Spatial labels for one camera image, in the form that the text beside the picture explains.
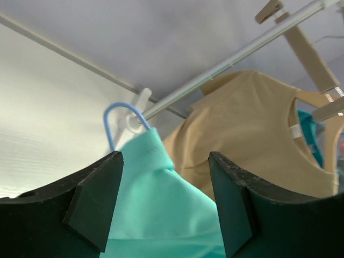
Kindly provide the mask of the light blue wire hanger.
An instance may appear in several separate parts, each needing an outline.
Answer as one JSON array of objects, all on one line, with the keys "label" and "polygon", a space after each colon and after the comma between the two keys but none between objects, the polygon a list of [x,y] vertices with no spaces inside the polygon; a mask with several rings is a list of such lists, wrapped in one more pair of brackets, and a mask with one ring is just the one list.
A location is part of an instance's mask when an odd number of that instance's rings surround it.
[{"label": "light blue wire hanger", "polygon": [[103,123],[111,152],[121,150],[128,141],[151,128],[142,115],[146,104],[116,102],[106,108]]}]

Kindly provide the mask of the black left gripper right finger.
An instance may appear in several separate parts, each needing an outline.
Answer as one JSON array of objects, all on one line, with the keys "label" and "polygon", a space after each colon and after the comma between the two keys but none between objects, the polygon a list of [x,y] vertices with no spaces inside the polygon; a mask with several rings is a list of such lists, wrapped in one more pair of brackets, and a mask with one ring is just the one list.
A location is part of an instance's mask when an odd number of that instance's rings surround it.
[{"label": "black left gripper right finger", "polygon": [[227,257],[343,257],[342,193],[295,193],[219,152],[209,167]]}]

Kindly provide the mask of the teal t shirt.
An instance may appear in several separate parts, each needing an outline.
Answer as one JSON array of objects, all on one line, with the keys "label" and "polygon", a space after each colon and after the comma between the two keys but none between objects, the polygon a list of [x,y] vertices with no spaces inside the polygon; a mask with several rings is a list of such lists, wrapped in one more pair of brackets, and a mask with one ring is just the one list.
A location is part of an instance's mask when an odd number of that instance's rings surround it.
[{"label": "teal t shirt", "polygon": [[157,130],[121,152],[123,175],[102,257],[224,257],[215,202],[175,171]]}]

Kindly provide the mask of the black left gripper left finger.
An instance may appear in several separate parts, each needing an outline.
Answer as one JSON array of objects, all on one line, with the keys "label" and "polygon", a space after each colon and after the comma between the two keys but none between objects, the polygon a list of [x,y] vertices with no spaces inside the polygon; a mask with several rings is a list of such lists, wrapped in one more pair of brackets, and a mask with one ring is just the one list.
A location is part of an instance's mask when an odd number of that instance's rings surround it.
[{"label": "black left gripper left finger", "polygon": [[124,159],[90,166],[1,199],[1,257],[99,257],[105,251]]}]

